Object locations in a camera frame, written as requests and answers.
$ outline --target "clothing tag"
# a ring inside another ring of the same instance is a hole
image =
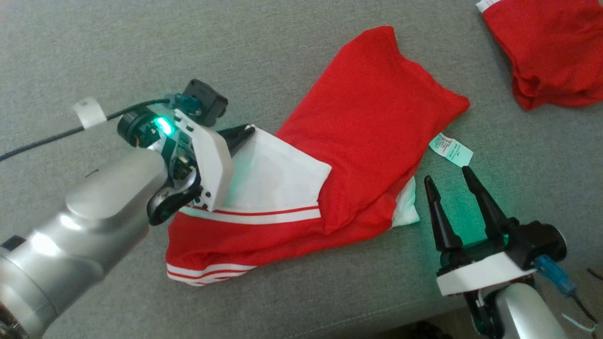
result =
[[[105,113],[95,98],[89,97],[72,106],[85,129],[107,121]]]
[[[495,3],[499,2],[499,1],[500,0],[481,0],[480,2],[478,2],[476,4],[476,6],[478,7],[479,12],[483,13],[485,10],[490,8],[490,6],[494,5]]]
[[[471,157],[473,157],[472,150],[442,133],[431,140],[429,147],[459,167],[469,165]]]

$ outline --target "care label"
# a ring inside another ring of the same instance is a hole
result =
[[[468,166],[473,157],[472,150],[442,133],[431,140],[429,147],[459,167]]]
[[[105,113],[95,98],[89,97],[72,106],[85,129],[107,121]]]

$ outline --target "gray couch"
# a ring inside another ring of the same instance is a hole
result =
[[[562,230],[567,267],[601,263],[603,106],[524,112],[475,0],[0,1],[0,149],[78,126],[69,107],[84,97],[110,113],[192,78],[230,100],[218,127],[274,132],[346,42],[385,24],[407,58],[469,97],[447,134],[475,152],[472,168],[502,208]],[[0,163],[0,238],[26,234],[68,185],[123,153],[115,127]],[[418,224],[202,288],[168,280],[167,232],[156,227],[46,337],[353,338],[463,306],[435,283],[427,174],[457,230],[478,239],[482,221],[460,169],[428,151]]]

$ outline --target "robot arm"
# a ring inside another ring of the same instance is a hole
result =
[[[134,148],[72,188],[27,239],[14,236],[0,247],[0,338],[40,338],[145,237],[149,224],[192,201],[209,211],[222,204],[231,157],[254,128],[213,131],[226,99],[198,80],[184,93],[175,96],[181,102],[174,122],[146,107],[126,113],[118,133]]]
[[[168,179],[162,157],[135,148],[70,190],[52,219],[0,256],[0,338],[40,338],[148,231],[147,203]]]
[[[478,201],[487,237],[467,246],[453,231],[434,181],[425,178],[435,246],[441,252],[437,282],[442,295],[462,294],[476,330],[488,338],[566,339],[531,277],[539,256],[566,257],[563,236],[549,224],[520,225],[507,218],[469,167],[463,167],[463,175]]]

